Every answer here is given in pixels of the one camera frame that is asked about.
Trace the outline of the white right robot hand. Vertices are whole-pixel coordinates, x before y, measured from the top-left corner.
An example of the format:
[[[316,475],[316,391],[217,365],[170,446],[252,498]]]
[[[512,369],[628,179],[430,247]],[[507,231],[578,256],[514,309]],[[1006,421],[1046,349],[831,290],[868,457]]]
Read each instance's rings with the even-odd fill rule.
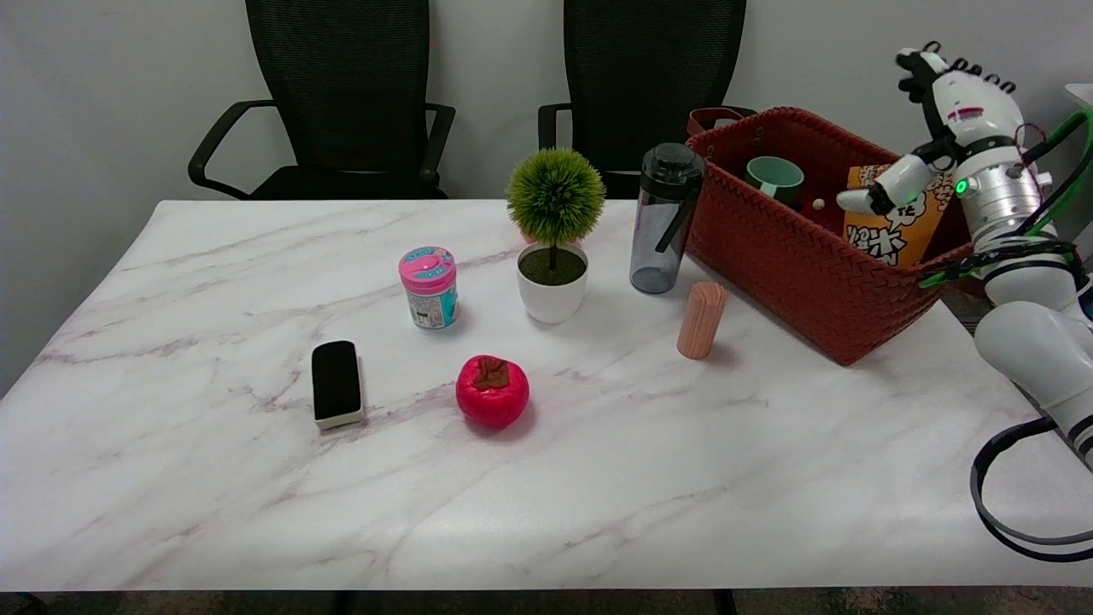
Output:
[[[909,205],[944,174],[939,161],[949,161],[948,172],[963,182],[999,165],[1023,167],[1016,133],[1024,118],[1002,85],[949,66],[932,50],[903,48],[895,62],[906,73],[900,90],[921,106],[932,139],[900,157],[863,190],[841,192],[836,202],[846,213],[888,215]]]

